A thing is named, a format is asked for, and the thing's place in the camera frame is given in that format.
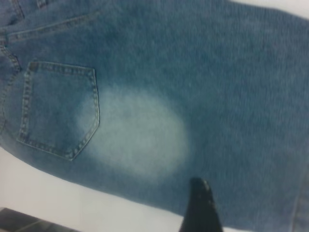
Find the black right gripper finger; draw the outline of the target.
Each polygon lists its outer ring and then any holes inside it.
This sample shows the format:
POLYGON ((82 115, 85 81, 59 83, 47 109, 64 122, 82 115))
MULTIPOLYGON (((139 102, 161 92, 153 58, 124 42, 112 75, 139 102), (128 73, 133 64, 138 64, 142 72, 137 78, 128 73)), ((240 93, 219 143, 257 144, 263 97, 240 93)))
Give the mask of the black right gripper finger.
POLYGON ((190 179, 190 198, 183 218, 181 232, 223 232, 213 193, 202 178, 190 179))

